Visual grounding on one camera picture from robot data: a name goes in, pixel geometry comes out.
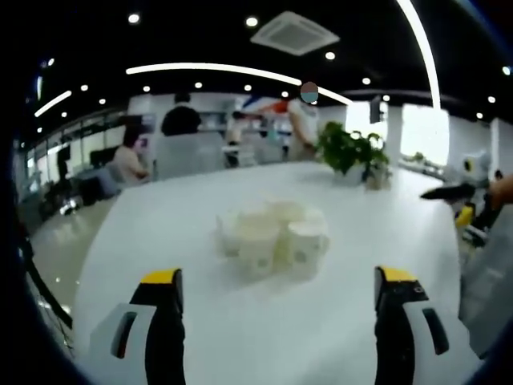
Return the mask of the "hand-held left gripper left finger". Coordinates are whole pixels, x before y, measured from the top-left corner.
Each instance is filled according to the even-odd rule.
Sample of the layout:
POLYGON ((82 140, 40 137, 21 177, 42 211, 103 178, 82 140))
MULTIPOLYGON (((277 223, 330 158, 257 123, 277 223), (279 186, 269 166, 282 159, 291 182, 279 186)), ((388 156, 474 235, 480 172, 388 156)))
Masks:
POLYGON ((97 384, 184 384, 182 269, 142 278, 91 332, 88 370, 97 384))

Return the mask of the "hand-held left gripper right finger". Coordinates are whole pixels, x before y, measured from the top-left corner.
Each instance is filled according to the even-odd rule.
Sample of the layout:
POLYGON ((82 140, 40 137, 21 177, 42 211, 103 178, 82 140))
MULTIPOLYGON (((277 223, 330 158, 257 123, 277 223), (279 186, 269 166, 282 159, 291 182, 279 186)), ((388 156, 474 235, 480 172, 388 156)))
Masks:
POLYGON ((481 367, 458 316, 405 270, 374 271, 376 384, 465 384, 481 367))

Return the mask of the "person's right hand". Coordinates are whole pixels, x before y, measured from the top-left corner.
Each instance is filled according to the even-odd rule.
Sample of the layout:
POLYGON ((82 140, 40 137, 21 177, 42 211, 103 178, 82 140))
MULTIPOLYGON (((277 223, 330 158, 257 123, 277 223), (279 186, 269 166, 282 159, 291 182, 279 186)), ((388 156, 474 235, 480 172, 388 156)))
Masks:
POLYGON ((513 175, 504 176, 494 181, 489 188, 491 207, 494 210, 501 209, 504 205, 513 202, 513 175))

